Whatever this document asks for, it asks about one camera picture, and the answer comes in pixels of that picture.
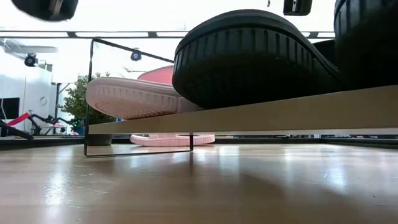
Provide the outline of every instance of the floor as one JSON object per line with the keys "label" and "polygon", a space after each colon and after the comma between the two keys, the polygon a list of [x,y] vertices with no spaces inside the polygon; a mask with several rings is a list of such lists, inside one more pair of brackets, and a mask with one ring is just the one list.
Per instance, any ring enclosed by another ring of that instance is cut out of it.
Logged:
{"label": "floor", "polygon": [[102,159],[85,159],[81,145],[0,151],[0,223],[398,223],[398,151],[217,145]]}

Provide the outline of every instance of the pink shoe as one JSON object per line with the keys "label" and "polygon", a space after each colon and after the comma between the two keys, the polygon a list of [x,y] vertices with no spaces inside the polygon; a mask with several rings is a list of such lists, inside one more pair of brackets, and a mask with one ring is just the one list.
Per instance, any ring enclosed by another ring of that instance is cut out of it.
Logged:
{"label": "pink shoe", "polygon": [[122,119],[184,113],[201,108],[172,85],[127,78],[96,78],[87,84],[86,101],[94,109]]}
{"label": "pink shoe", "polygon": [[[130,141],[141,146],[189,146],[189,136],[176,134],[150,134],[149,137],[132,135]],[[208,144],[215,141],[215,136],[201,135],[193,137],[193,145]]]}
{"label": "pink shoe", "polygon": [[161,67],[161,68],[143,73],[137,79],[173,85],[173,82],[172,82],[173,71],[174,71],[174,65],[169,65],[166,67]]}

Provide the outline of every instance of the wooden shelf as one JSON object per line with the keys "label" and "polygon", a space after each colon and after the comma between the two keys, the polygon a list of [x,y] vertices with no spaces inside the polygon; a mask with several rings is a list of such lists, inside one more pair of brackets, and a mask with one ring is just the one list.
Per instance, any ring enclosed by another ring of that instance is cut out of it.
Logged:
{"label": "wooden shelf", "polygon": [[90,134],[396,134],[398,85],[90,125]]}

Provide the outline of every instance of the pot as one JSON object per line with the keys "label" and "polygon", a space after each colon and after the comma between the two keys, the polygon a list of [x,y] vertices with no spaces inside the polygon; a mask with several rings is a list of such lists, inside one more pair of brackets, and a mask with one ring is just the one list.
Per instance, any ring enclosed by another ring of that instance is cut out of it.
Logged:
{"label": "pot", "polygon": [[[115,122],[116,118],[90,119],[89,124],[103,124]],[[87,146],[110,146],[112,144],[113,134],[88,134]]]}

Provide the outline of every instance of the black shoe sole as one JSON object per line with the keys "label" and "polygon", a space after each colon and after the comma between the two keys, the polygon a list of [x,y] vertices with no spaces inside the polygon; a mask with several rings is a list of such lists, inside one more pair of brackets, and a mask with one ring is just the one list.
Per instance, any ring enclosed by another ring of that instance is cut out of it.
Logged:
{"label": "black shoe sole", "polygon": [[313,44],[317,50],[333,65],[336,65],[336,45],[335,40],[324,40]]}
{"label": "black shoe sole", "polygon": [[173,86],[212,109],[341,91],[337,73],[289,21],[237,10],[200,24],[181,40]]}
{"label": "black shoe sole", "polygon": [[398,84],[398,1],[338,0],[337,65],[348,89]]}

